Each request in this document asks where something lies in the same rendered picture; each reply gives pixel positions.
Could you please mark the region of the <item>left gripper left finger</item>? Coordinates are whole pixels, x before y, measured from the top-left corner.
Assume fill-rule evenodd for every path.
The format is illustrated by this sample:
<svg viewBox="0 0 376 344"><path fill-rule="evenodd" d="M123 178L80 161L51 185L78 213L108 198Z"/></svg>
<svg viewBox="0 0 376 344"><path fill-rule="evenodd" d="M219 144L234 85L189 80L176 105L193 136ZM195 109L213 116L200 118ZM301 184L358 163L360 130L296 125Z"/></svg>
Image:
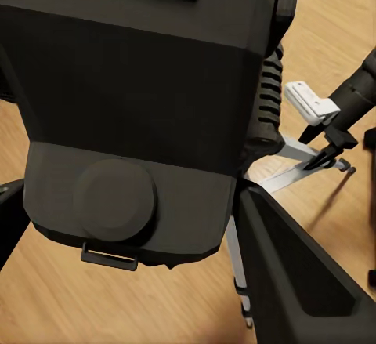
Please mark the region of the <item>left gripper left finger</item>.
<svg viewBox="0 0 376 344"><path fill-rule="evenodd" d="M31 222L23 195L24 179L0 185L0 270Z"/></svg>

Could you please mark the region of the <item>digital camera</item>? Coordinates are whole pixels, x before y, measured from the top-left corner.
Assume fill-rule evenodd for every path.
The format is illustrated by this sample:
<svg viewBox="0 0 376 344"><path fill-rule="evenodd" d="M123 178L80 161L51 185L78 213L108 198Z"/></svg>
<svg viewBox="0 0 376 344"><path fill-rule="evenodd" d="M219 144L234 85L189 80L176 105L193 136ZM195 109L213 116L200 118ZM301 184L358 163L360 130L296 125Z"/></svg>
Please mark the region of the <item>digital camera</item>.
<svg viewBox="0 0 376 344"><path fill-rule="evenodd" d="M0 99L30 140L34 228L123 270L214 255L297 1L0 0Z"/></svg>

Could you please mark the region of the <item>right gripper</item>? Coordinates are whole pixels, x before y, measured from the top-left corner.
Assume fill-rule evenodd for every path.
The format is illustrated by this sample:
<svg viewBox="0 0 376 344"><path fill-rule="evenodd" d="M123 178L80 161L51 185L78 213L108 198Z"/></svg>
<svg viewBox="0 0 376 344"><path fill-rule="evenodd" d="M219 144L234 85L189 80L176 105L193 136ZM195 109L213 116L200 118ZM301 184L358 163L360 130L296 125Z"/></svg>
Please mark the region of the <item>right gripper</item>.
<svg viewBox="0 0 376 344"><path fill-rule="evenodd" d="M329 125L323 125L322 122L318 126L308 125L301 137L299 137L299 142L306 145L324 132L324 138L329 142L329 145L322 149L304 168L305 171L312 171L327 161L340 156L343 150L351 150L351 148L358 145L359 142L348 132L348 129L376 106L376 103L367 100L353 89L348 81L343 82L328 98L339 107L340 112L332 118Z"/></svg>

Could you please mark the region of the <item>camera tripod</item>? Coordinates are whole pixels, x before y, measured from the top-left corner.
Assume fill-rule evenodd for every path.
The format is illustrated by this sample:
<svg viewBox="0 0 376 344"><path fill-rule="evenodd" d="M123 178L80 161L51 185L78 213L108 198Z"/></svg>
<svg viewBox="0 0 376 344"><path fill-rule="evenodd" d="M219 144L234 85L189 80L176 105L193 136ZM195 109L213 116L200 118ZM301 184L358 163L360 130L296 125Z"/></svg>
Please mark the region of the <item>camera tripod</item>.
<svg viewBox="0 0 376 344"><path fill-rule="evenodd" d="M320 151L280 133L280 104L282 100L283 81L283 67L280 60L282 60L283 55L284 50L282 42L280 42L273 55L270 58L264 59L238 171L238 177L250 180L248 169L251 168L254 161L265 156L274 155L301 161L290 168L258 182L258 184L263 186L270 194L323 169L338 168L341 172L349 171L351 173L357 171L355 167L351 167L351 164L343 158L338 159L338 161L336 158L333 158L312 171L305 171L304 168ZM241 295L243 302L241 305L241 314L244 318L247 318L247 328L252 329L253 317L251 304L248 296L233 211L231 212L225 234L233 274L235 276L235 289L237 294Z"/></svg>

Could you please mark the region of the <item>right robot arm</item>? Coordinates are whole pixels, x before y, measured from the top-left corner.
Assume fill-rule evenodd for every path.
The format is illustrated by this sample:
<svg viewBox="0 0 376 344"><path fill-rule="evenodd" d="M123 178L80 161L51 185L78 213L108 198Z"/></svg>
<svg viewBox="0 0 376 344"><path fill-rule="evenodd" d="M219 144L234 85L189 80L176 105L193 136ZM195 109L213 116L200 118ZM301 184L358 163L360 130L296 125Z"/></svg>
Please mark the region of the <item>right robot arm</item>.
<svg viewBox="0 0 376 344"><path fill-rule="evenodd" d="M284 95L308 123L299 142L306 145L322 132L329 142L304 168L312 171L340 156L343 150L358 145L348 129L376 106L376 47L361 67L328 98L319 98L303 81L285 85Z"/></svg>

